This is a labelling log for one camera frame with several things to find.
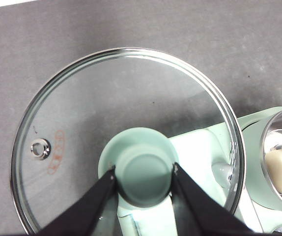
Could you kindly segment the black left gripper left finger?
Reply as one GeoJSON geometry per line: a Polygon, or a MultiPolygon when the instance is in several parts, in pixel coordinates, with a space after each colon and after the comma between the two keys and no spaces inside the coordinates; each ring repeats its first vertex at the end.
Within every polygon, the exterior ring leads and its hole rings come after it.
{"type": "Polygon", "coordinates": [[[77,202],[36,235],[118,235],[117,207],[115,167],[111,167],[77,202]]]}

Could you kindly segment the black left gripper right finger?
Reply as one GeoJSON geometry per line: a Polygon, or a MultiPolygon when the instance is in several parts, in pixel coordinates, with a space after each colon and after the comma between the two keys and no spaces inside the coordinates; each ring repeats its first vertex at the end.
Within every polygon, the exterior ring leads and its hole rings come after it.
{"type": "Polygon", "coordinates": [[[178,164],[171,178],[171,200],[179,236],[257,236],[209,197],[178,164]]]}

